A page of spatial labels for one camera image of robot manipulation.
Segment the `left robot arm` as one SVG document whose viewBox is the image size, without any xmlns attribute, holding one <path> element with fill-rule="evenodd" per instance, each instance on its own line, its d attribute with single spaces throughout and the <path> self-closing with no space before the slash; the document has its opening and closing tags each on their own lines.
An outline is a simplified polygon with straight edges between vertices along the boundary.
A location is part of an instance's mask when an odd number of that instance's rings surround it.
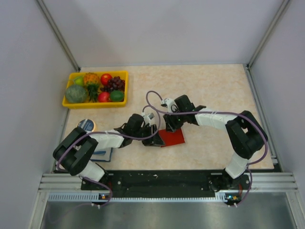
<svg viewBox="0 0 305 229">
<path fill-rule="evenodd" d="M 159 136 L 157 125 L 151 124 L 153 114 L 133 114 L 121 127 L 104 132 L 87 133 L 80 127 L 74 128 L 55 148 L 53 157 L 71 176 L 85 177 L 97 189 L 108 184 L 108 172 L 91 161 L 95 151 L 124 148 L 139 140 L 144 146 L 165 146 Z"/>
</svg>

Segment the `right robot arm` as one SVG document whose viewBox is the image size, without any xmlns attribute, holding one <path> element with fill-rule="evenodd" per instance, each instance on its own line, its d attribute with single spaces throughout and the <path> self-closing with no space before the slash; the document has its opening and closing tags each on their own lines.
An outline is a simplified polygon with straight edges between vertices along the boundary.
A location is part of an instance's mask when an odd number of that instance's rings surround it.
<svg viewBox="0 0 305 229">
<path fill-rule="evenodd" d="M 163 118 L 169 132 L 174 133 L 184 123 L 189 123 L 213 127 L 228 134 L 234 153 L 222 175 L 210 179 L 209 186 L 214 192 L 238 186 L 252 156 L 262 147 L 267 148 L 267 134 L 249 111 L 218 113 L 203 105 L 195 106 L 186 95 L 174 100 L 166 98 L 162 100 L 162 106 L 168 109 Z"/>
</svg>

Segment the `red paper box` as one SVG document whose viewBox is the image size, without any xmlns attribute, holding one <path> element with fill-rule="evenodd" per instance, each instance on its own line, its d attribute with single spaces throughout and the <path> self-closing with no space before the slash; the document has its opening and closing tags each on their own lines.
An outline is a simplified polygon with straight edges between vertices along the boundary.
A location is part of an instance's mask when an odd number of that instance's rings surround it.
<svg viewBox="0 0 305 229">
<path fill-rule="evenodd" d="M 164 129 L 164 130 L 159 130 L 158 133 L 161 139 L 164 141 L 163 147 L 175 146 L 185 143 L 185 139 L 181 129 L 178 129 L 175 132 L 167 132 Z"/>
</svg>

